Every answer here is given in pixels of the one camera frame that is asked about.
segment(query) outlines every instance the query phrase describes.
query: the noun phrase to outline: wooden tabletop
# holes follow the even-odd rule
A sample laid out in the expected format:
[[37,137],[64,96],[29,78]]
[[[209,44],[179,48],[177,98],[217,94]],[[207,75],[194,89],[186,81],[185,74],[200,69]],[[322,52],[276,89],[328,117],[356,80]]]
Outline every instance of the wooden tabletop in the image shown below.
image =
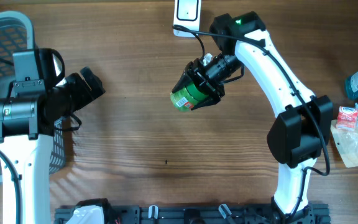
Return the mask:
[[[169,98],[195,39],[173,35],[173,1],[2,5],[34,24],[40,47],[57,49],[67,75],[89,66],[106,93],[76,114],[65,135],[67,165],[50,178],[50,208],[106,197],[113,205],[269,203],[278,163],[266,135],[275,118],[253,76],[226,86],[216,106],[177,111]],[[203,1],[201,29],[215,16],[255,11],[297,77],[335,104],[358,71],[358,1]],[[207,52],[219,53],[210,37]],[[358,223],[358,167],[344,166],[333,140],[332,172],[312,175],[308,198],[327,203],[333,223]],[[316,167],[324,169],[324,159]],[[0,186],[0,223],[2,186]]]

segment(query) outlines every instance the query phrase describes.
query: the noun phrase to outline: wood grain surface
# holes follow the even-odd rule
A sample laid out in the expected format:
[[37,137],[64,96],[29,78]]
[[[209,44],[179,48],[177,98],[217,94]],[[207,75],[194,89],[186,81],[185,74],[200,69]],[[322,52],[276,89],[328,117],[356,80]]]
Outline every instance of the wood grain surface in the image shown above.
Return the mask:
[[[50,178],[50,208],[107,197],[113,205],[269,203],[278,163],[266,135],[274,122],[247,72],[218,105],[177,111],[169,98],[197,40],[175,37],[173,1],[3,5],[34,23],[40,47],[57,49],[67,74],[90,66],[106,94],[77,112],[65,135],[67,166]],[[276,48],[318,96],[352,106],[344,80],[358,71],[358,1],[203,1],[201,29],[215,16],[257,12]],[[210,37],[207,52],[219,53]],[[358,167],[329,143],[332,172],[312,175],[308,198],[328,203],[333,223],[358,223]],[[316,165],[324,169],[323,158]],[[2,222],[0,186],[0,223]]]

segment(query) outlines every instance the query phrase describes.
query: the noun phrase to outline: green cylindrical container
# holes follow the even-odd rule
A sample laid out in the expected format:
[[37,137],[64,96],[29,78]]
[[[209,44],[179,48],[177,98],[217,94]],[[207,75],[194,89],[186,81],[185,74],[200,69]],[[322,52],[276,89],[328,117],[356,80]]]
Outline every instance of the green cylindrical container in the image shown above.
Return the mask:
[[189,111],[199,102],[205,100],[208,95],[197,90],[194,83],[191,83],[176,93],[171,93],[173,105],[180,111]]

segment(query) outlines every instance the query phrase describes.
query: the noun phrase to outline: black mounting base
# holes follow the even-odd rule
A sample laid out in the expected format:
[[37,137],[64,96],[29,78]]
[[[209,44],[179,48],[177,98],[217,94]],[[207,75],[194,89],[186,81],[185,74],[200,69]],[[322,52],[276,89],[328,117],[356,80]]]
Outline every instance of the black mounting base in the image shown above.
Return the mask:
[[[252,204],[246,206],[229,207],[232,212],[233,224],[270,224],[272,216],[271,204]],[[55,211],[54,224],[65,224],[78,207],[58,208]],[[218,207],[160,207],[158,219],[149,219],[149,208],[139,206],[112,206],[112,209],[119,215],[121,224],[189,224],[185,216],[199,213],[201,219],[193,224],[228,224]],[[329,208],[326,204],[310,204],[309,215],[296,224],[329,224]]]

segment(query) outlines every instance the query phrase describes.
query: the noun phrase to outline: red and white packet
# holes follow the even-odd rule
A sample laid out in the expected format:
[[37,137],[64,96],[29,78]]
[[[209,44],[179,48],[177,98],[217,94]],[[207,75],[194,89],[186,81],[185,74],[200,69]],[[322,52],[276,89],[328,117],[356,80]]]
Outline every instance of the red and white packet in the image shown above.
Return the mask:
[[358,111],[356,109],[340,106],[336,128],[354,131],[357,124],[357,115]]

